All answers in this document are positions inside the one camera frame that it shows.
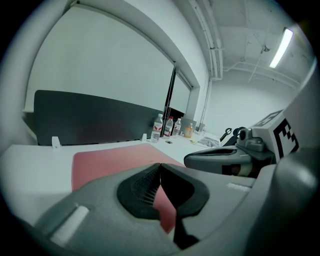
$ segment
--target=ceiling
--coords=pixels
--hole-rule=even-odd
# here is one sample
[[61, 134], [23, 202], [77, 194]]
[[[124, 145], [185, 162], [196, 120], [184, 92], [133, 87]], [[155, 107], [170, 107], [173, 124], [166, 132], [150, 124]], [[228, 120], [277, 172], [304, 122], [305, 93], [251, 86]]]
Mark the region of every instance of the ceiling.
[[[207, 67], [210, 67], [207, 39], [190, 2], [188, 0], [173, 1], [198, 38]], [[197, 0], [197, 3], [206, 14], [203, 1]], [[299, 87], [315, 56], [301, 29], [277, 2], [273, 0], [209, 0], [209, 4], [219, 33], [216, 35], [212, 30], [213, 41], [216, 46], [217, 37], [220, 37], [224, 49], [224, 72], [230, 67], [253, 72], [259, 59], [256, 74], [279, 80], [293, 88]], [[293, 38], [277, 67], [269, 68], [280, 44], [284, 27], [293, 30]], [[270, 51], [263, 51], [260, 56], [264, 45]]]

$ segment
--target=plastic bottle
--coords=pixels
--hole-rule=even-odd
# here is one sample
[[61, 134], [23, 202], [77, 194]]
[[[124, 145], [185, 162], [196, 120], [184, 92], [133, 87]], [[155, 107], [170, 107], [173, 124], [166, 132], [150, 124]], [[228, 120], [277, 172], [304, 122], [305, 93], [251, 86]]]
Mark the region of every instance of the plastic bottle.
[[192, 127], [192, 122], [191, 122], [190, 125], [187, 128], [185, 128], [184, 137], [191, 139], [193, 133], [194, 133], [194, 129]]
[[174, 126], [174, 120], [173, 119], [174, 118], [172, 116], [170, 116], [169, 120], [165, 124], [164, 136], [166, 136], [166, 137], [170, 137], [170, 135], [171, 135], [172, 127]]
[[156, 120], [154, 120], [153, 130], [151, 133], [151, 142], [153, 143], [157, 143], [159, 141], [162, 125], [164, 123], [162, 121], [162, 117], [162, 114], [158, 114], [158, 117], [156, 118]]
[[180, 128], [181, 128], [181, 118], [178, 118], [178, 121], [175, 122], [173, 132], [172, 132], [172, 137], [177, 138], [179, 133], [180, 133]]

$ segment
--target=white bracket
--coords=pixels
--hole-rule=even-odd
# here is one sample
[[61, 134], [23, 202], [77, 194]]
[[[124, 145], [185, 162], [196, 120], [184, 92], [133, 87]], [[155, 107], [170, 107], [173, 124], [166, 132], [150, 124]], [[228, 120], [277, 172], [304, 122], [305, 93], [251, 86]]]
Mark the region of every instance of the white bracket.
[[144, 134], [142, 134], [140, 141], [145, 142], [146, 140], [147, 140], [147, 134], [144, 133]]
[[56, 137], [56, 136], [53, 136], [53, 137], [52, 137], [52, 148], [53, 148], [53, 149], [59, 149], [59, 148], [61, 148], [61, 144], [60, 144], [59, 138]]

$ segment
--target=dark gray partition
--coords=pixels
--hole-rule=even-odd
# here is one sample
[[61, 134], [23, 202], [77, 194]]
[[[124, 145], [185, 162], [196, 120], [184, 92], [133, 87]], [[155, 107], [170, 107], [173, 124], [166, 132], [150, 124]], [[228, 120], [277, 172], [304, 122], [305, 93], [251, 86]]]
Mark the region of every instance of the dark gray partition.
[[40, 145], [133, 141], [146, 133], [150, 138], [160, 110], [120, 100], [73, 92], [37, 90], [34, 125]]

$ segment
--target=orange bottle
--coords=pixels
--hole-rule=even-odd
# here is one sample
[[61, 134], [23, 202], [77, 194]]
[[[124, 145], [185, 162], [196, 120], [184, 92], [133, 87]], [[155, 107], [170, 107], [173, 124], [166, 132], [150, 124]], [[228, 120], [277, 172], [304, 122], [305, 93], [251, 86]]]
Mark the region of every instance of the orange bottle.
[[191, 139], [193, 133], [194, 133], [194, 129], [192, 127], [192, 122], [191, 122], [190, 125], [185, 128], [184, 137]]

